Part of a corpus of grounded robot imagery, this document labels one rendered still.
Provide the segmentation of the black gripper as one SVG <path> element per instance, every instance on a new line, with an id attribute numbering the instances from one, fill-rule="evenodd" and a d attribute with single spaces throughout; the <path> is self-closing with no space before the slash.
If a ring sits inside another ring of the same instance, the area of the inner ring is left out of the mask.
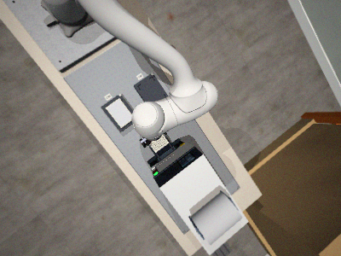
<path id="1" fill-rule="evenodd" d="M 152 147 L 152 146 L 150 145 L 151 141 L 150 141 L 150 140 L 147 140 L 146 138 L 140 139 L 139 141 L 141 142 L 141 144 L 142 144 L 142 146 L 143 146 L 144 148 L 145 148 L 146 146 Z"/>

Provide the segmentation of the white cylinder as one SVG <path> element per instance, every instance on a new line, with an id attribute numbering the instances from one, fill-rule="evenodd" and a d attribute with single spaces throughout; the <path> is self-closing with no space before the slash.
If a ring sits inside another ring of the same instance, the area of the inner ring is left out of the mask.
<path id="1" fill-rule="evenodd" d="M 231 200 L 220 192 L 195 212 L 191 219 L 211 245 L 238 223 L 242 216 Z"/>

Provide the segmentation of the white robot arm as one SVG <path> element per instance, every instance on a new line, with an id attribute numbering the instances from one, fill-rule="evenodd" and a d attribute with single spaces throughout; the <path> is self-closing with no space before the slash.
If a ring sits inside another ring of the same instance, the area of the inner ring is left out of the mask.
<path id="1" fill-rule="evenodd" d="M 41 5 L 50 13 L 43 21 L 45 25 L 58 24 L 68 38 L 95 21 L 115 38 L 170 71 L 174 83 L 169 96 L 142 102 L 133 110 L 132 124 L 147 140 L 154 141 L 170 129 L 197 119 L 217 104 L 216 86 L 195 78 L 186 59 L 118 0 L 43 0 Z"/>

